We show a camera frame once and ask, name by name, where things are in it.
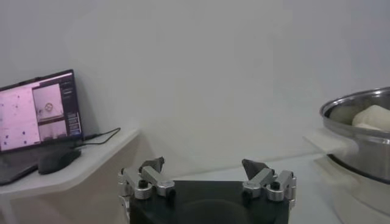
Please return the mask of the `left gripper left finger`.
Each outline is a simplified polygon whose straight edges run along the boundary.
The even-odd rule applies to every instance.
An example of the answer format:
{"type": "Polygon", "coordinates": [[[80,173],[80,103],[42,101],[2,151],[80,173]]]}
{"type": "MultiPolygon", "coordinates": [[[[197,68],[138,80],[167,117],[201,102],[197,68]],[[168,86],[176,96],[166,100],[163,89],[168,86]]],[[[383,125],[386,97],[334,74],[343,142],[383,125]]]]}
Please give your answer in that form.
{"type": "Polygon", "coordinates": [[[148,200],[153,194],[173,204],[176,196],[175,182],[161,174],[164,157],[147,160],[135,170],[122,168],[118,173],[119,199],[125,210],[130,209],[130,198],[148,200]]]}

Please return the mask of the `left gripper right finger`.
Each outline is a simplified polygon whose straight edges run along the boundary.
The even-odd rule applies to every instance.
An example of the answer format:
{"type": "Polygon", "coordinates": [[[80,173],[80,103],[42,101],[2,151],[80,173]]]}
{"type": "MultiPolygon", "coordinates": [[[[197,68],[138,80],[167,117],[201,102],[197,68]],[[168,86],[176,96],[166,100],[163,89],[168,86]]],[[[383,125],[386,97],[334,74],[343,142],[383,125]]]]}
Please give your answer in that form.
{"type": "Polygon", "coordinates": [[[288,200],[289,208],[296,205],[297,177],[290,170],[283,170],[279,174],[265,163],[243,159],[247,181],[243,182],[243,203],[249,205],[252,200],[265,196],[272,202],[288,200]]]}

